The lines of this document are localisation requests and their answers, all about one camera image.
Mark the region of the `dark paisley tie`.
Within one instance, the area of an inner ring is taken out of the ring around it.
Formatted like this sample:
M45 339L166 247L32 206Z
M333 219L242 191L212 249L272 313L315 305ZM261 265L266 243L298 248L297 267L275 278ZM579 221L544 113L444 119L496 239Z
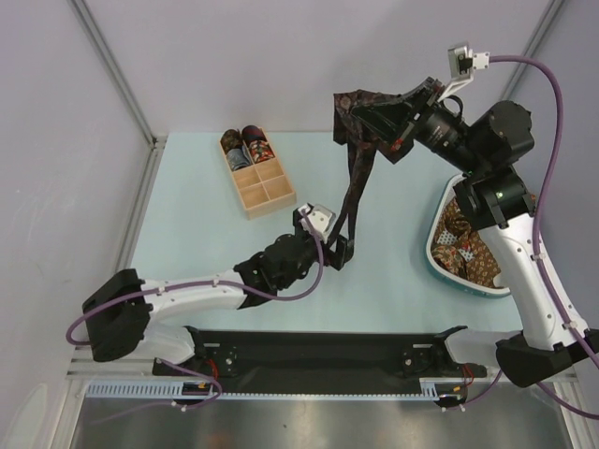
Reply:
M384 103L396 97L400 95L365 90L333 95L333 141L347 149L350 182L343 198L340 216L329 234L329 247L341 234L344 223L347 223L348 239L355 239L358 203L372 172L376 153L380 152L392 163L399 162L409 153L409 150L400 152L375 136L351 115L351 109L356 106Z

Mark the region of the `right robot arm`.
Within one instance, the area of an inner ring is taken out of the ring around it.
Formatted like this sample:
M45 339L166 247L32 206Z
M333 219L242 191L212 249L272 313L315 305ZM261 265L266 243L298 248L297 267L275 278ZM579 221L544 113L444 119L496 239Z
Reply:
M540 384L598 353L598 332L589 327L565 293L535 228L541 199L514 169L534 146L532 118L523 106L503 100L473 124L447 109L438 80L411 92L355 105L351 118L400 161L420 143L462 173L454 197L470 227L497 261L514 299L520 331L497 333L460 328L433 349L431 363L453 375L465 363L496 366L519 387Z

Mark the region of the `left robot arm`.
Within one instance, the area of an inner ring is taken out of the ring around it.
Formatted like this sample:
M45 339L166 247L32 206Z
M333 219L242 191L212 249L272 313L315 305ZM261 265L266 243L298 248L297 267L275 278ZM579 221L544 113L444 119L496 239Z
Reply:
M206 352L189 325L163 321L187 313L243 310L269 301L304 299L315 291L324 269L341 269L354 255L354 243L284 234L233 268L186 281L143 280L133 268L115 273L82 304L85 346L95 362L123 359L136 352L166 358L186 374L200 372Z

